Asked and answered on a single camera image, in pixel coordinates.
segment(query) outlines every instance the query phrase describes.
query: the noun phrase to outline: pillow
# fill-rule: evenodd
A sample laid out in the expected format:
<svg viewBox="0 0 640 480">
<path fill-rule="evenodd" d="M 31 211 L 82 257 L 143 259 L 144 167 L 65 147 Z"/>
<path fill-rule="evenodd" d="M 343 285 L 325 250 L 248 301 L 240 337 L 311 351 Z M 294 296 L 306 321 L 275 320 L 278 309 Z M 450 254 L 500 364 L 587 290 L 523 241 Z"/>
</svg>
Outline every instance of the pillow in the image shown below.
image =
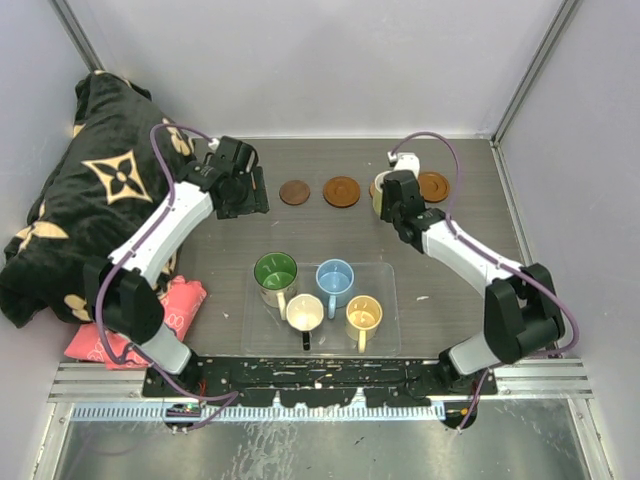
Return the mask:
<svg viewBox="0 0 640 480">
<path fill-rule="evenodd" d="M 185 282 L 182 276 L 171 281 L 169 291 L 161 303 L 164 306 L 164 323 L 174 331 L 180 341 L 184 340 L 193 318 L 206 297 L 207 292 L 200 282 Z M 113 332 L 107 332 L 107 338 L 115 354 L 122 355 L 129 341 Z M 113 363 L 104 351 L 98 336 L 98 326 L 95 323 L 82 325 L 64 354 L 78 360 L 105 363 L 109 370 L 147 366 L 147 362 L 135 352 L 129 352 L 127 360 L 130 362 L 125 365 Z"/>
<path fill-rule="evenodd" d="M 76 96 L 73 140 L 29 211 L 29 226 L 4 249 L 0 309 L 17 327 L 47 306 L 64 322 L 88 322 L 86 260 L 122 245 L 168 192 L 149 131 L 170 120 L 149 92 L 97 71 L 78 83 Z M 160 131 L 158 144 L 174 175 L 195 159 L 175 128 Z"/>
</svg>

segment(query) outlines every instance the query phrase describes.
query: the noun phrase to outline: gray floor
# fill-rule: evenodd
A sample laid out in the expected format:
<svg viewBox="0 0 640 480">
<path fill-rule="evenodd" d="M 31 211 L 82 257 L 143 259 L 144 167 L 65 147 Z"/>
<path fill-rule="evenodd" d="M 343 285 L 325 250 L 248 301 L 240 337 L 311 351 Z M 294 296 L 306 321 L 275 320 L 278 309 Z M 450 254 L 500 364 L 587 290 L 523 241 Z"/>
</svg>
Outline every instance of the gray floor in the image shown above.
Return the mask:
<svg viewBox="0 0 640 480">
<path fill-rule="evenodd" d="M 428 421 L 214 423 L 187 436 L 74 423 L 55 478 L 580 480 L 578 445 L 563 400 L 483 402 L 462 435 Z"/>
<path fill-rule="evenodd" d="M 234 220 L 203 222 L 185 242 L 178 271 L 200 280 L 209 292 L 187 343 L 201 354 L 241 354 L 247 271 L 262 254 L 284 251 L 301 263 L 338 257 L 350 262 L 388 262 L 395 269 L 401 355 L 435 357 L 482 326 L 482 300 L 451 270 L 402 243 L 390 224 L 375 217 L 368 188 L 388 169 L 390 140 L 260 140 L 252 142 L 264 167 L 271 211 Z M 501 254 L 518 258 L 513 227 L 489 143 L 454 142 L 463 184 L 454 218 L 471 235 Z M 455 168 L 435 140 L 410 144 L 423 170 L 443 173 L 453 185 Z M 331 177 L 349 175 L 361 187 L 360 201 L 336 209 L 322 198 Z M 287 180 L 311 187 L 302 206 L 278 197 Z"/>
</svg>

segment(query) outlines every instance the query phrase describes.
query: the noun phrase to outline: transparent tray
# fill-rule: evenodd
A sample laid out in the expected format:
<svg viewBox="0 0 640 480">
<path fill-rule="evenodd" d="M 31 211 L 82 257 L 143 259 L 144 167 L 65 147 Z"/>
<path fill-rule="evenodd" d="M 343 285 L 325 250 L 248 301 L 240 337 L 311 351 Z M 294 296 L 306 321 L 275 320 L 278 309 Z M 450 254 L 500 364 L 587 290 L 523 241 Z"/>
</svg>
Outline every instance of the transparent tray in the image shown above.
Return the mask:
<svg viewBox="0 0 640 480">
<path fill-rule="evenodd" d="M 359 354 L 356 342 L 345 332 L 346 307 L 338 308 L 333 320 L 325 318 L 311 332 L 311 350 L 302 349 L 302 334 L 280 320 L 278 309 L 267 306 L 260 297 L 253 278 L 253 267 L 247 275 L 247 297 L 244 310 L 242 351 L 246 355 L 273 357 L 366 356 L 393 357 L 400 353 L 400 323 L 393 267 L 388 263 L 352 263 L 355 273 L 354 295 L 376 298 L 383 310 L 382 322 L 375 337 L 367 342 L 365 353 Z M 298 293 L 317 295 L 315 274 L 318 265 L 298 264 Z"/>
</svg>

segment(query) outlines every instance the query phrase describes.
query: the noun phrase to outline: mug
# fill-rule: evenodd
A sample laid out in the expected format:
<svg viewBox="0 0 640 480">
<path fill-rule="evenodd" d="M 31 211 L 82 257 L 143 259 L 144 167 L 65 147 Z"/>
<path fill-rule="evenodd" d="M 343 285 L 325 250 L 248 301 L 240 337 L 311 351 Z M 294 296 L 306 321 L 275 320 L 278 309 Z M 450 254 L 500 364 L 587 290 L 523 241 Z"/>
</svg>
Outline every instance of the mug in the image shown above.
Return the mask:
<svg viewBox="0 0 640 480">
<path fill-rule="evenodd" d="M 311 335 L 309 332 L 320 325 L 323 319 L 324 307 L 322 302 L 308 293 L 293 297 L 287 305 L 287 322 L 293 328 L 302 332 L 303 350 L 311 349 Z"/>
<path fill-rule="evenodd" d="M 380 302 L 368 295 L 353 297 L 347 305 L 347 335 L 358 342 L 358 353 L 364 353 L 382 321 Z"/>
<path fill-rule="evenodd" d="M 333 318 L 336 308 L 344 307 L 353 296 L 355 275 L 344 260 L 327 260 L 316 270 L 316 284 L 320 298 L 327 304 L 327 316 Z"/>
<path fill-rule="evenodd" d="M 373 180 L 373 211 L 376 212 L 378 217 L 380 217 L 382 213 L 382 183 L 387 173 L 391 173 L 391 170 L 379 173 Z"/>
<path fill-rule="evenodd" d="M 282 252 L 267 253 L 256 262 L 253 276 L 260 285 L 264 303 L 280 310 L 280 318 L 287 319 L 287 302 L 298 293 L 298 265 Z"/>
</svg>

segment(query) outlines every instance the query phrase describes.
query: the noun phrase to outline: wooden coaster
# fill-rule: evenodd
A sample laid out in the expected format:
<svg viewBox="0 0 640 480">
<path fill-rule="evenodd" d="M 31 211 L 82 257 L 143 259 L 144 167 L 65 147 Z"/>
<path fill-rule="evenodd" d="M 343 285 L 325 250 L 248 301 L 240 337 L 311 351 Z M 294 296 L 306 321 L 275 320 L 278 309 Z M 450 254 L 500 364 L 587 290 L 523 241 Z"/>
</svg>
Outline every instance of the wooden coaster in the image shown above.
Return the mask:
<svg viewBox="0 0 640 480">
<path fill-rule="evenodd" d="M 449 196 L 449 181 L 437 172 L 422 172 L 418 183 L 422 197 L 429 203 L 441 202 Z"/>
<path fill-rule="evenodd" d="M 309 185 L 302 180 L 289 180 L 280 187 L 280 200 L 287 205 L 302 205 L 310 194 Z"/>
<path fill-rule="evenodd" d="M 347 208 L 358 203 L 360 185 L 351 177 L 334 177 L 324 185 L 324 199 L 336 208 Z"/>
</svg>

